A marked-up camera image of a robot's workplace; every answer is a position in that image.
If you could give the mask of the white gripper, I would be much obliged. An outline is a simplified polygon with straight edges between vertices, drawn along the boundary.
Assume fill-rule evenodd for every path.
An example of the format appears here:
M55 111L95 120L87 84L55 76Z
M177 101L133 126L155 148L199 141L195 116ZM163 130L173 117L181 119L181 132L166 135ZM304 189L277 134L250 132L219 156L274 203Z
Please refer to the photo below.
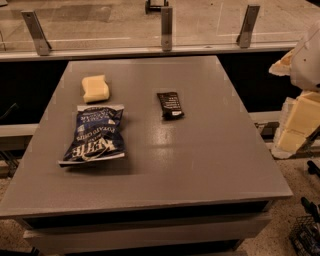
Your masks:
M269 73L290 75L294 86L309 90L296 99L287 97L281 109L271 153L278 159L287 159L320 127L320 21L309 28L294 51L271 65Z

